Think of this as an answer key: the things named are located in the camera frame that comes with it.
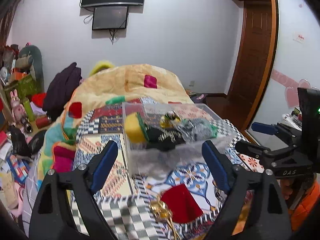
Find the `person's right hand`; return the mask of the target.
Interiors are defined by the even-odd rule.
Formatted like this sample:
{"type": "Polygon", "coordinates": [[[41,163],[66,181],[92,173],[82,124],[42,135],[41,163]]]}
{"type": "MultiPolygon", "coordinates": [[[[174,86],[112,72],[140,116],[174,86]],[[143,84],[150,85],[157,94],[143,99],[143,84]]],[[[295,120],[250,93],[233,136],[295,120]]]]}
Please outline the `person's right hand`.
{"type": "Polygon", "coordinates": [[[285,200],[289,199],[289,197],[293,193],[292,184],[294,181],[294,178],[280,180],[280,188],[285,200]]]}

